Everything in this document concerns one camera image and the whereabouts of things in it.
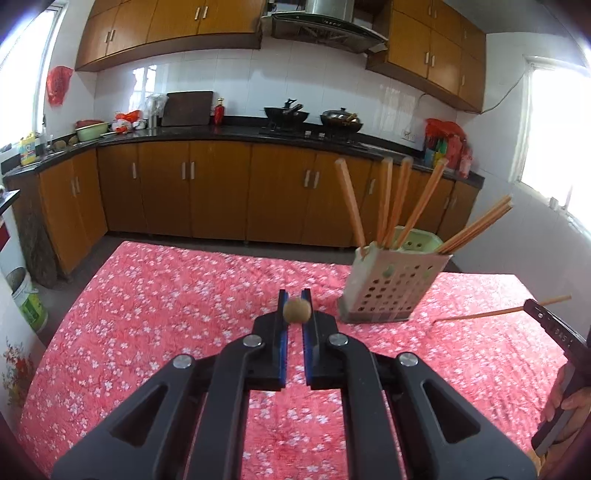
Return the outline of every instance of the electrical outlet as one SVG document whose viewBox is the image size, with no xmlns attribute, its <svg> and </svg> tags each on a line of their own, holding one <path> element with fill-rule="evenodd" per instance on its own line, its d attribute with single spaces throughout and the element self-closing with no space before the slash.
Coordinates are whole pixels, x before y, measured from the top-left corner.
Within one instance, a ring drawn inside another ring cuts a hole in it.
<svg viewBox="0 0 591 480">
<path fill-rule="evenodd" d="M 408 130 L 402 132 L 402 138 L 412 143 L 417 141 L 417 136 Z"/>
</svg>

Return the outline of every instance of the black countertop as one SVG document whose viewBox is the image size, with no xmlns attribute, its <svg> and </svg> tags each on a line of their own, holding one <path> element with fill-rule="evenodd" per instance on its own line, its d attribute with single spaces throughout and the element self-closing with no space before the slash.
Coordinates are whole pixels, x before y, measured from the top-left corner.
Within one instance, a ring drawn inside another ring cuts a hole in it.
<svg viewBox="0 0 591 480">
<path fill-rule="evenodd" d="M 157 129 L 138 130 L 126 135 L 109 135 L 100 140 L 84 142 L 77 144 L 74 147 L 69 147 L 59 154 L 49 155 L 48 157 L 40 157 L 37 162 L 24 167 L 17 167 L 5 173 L 5 179 L 14 178 L 26 174 L 34 174 L 42 172 L 74 155 L 82 153 L 91 148 L 107 147 L 109 145 L 121 145 L 135 142 L 150 142 L 150 141 L 189 141 L 189 140 L 229 140 L 229 141 L 244 141 L 250 143 L 267 143 L 276 145 L 288 145 L 291 147 L 311 148 L 313 150 L 322 150 L 350 157 L 367 158 L 368 160 L 380 161 L 384 157 L 392 157 L 395 164 L 400 164 L 405 154 L 408 153 L 408 148 L 397 148 L 392 144 L 390 148 L 382 148 L 369 143 L 361 145 L 347 145 L 330 140 L 317 140 L 312 138 L 289 138 L 276 137 L 269 133 L 261 133 L 260 127 L 243 127 L 238 125 L 222 125 L 215 127 L 213 125 L 205 125 L 202 127 L 162 127 Z M 413 168 L 418 171 L 431 172 L 432 168 L 423 164 L 423 161 L 415 157 Z M 454 171 L 446 171 L 443 178 L 449 180 L 456 180 L 467 183 L 477 189 L 481 189 L 484 184 L 484 178 L 473 172 L 467 179 L 461 178 Z"/>
</svg>

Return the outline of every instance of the window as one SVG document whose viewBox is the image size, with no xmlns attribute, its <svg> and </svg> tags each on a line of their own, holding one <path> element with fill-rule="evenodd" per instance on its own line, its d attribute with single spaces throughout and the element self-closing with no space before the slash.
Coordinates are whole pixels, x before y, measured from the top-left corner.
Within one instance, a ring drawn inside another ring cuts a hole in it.
<svg viewBox="0 0 591 480">
<path fill-rule="evenodd" d="M 591 231 L 591 78 L 582 67 L 532 64 L 519 180 Z"/>
<path fill-rule="evenodd" d="M 49 7 L 21 35 L 7 40 L 12 45 L 0 59 L 0 147 L 39 129 L 45 98 L 43 70 L 60 13 L 61 7 Z"/>
</svg>

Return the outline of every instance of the cutting board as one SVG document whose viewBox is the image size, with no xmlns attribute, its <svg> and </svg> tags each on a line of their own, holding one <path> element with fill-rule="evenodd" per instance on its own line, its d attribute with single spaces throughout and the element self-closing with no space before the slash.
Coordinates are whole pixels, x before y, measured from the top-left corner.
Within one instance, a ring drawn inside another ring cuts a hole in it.
<svg viewBox="0 0 591 480">
<path fill-rule="evenodd" d="M 162 117 L 163 127 L 208 125 L 212 111 L 213 92 L 168 93 Z"/>
</svg>

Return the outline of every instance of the metal screw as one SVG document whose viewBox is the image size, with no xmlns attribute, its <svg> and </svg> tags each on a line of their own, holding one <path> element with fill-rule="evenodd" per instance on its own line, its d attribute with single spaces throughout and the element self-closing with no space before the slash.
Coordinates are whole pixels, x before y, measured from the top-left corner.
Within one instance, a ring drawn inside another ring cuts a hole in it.
<svg viewBox="0 0 591 480">
<path fill-rule="evenodd" d="M 175 368 L 189 368 L 192 363 L 193 359 L 188 355 L 177 355 L 173 360 Z"/>
<path fill-rule="evenodd" d="M 333 333 L 329 336 L 329 342 L 334 346 L 343 346 L 349 343 L 349 338 L 342 333 Z"/>
<path fill-rule="evenodd" d="M 403 353 L 400 355 L 400 363 L 405 367 L 414 367 L 418 365 L 418 357 L 414 353 Z"/>
<path fill-rule="evenodd" d="M 244 337 L 244 340 L 242 340 L 242 344 L 244 346 L 248 346 L 251 348 L 254 348 L 256 346 L 261 346 L 262 345 L 262 338 L 259 337 L 258 335 L 247 335 L 246 337 Z"/>
</svg>

